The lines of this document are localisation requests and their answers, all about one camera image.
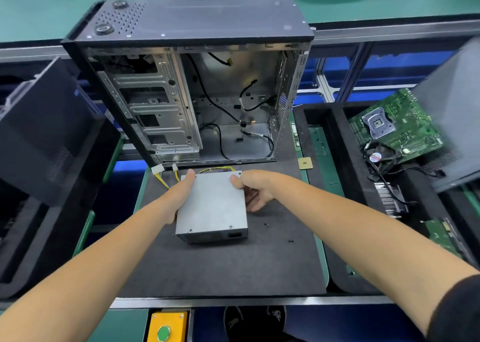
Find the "black sleeve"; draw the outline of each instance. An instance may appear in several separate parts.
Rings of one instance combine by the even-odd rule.
[[[458,282],[445,294],[432,315],[427,340],[480,341],[480,275]]]

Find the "white connector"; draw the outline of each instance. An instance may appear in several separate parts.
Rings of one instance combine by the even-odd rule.
[[[153,174],[153,175],[158,174],[158,173],[161,173],[162,171],[165,170],[165,168],[163,167],[162,164],[155,165],[155,166],[153,166],[151,169],[152,169],[152,174]]]

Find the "motherboard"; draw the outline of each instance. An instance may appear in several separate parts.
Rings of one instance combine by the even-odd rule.
[[[408,89],[386,97],[349,122],[359,145],[378,140],[402,155],[398,163],[439,149],[444,144],[432,119]]]

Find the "ventilation holes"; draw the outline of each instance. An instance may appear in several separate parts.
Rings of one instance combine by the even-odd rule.
[[[145,6],[146,2],[135,2],[127,8],[103,10],[95,25],[111,24],[117,34],[133,34]]]

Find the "forearm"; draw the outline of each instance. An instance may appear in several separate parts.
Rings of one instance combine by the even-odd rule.
[[[286,175],[271,191],[353,269],[397,303],[426,333],[431,315],[473,267],[403,223]]]
[[[34,331],[39,341],[86,341],[174,214],[161,197],[67,262],[7,309],[3,338],[26,341]]]

